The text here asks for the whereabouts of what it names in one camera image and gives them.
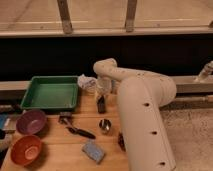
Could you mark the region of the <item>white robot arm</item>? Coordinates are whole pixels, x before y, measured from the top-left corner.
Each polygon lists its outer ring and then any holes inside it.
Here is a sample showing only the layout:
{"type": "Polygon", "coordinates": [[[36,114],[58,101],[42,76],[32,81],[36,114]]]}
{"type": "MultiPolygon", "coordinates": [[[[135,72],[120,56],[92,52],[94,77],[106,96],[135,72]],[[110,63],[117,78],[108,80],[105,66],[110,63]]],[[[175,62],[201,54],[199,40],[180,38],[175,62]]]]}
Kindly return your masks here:
{"type": "Polygon", "coordinates": [[[213,100],[176,95],[174,80],[121,68],[113,58],[94,63],[98,91],[118,83],[116,108],[129,171],[213,171],[213,100]]]}

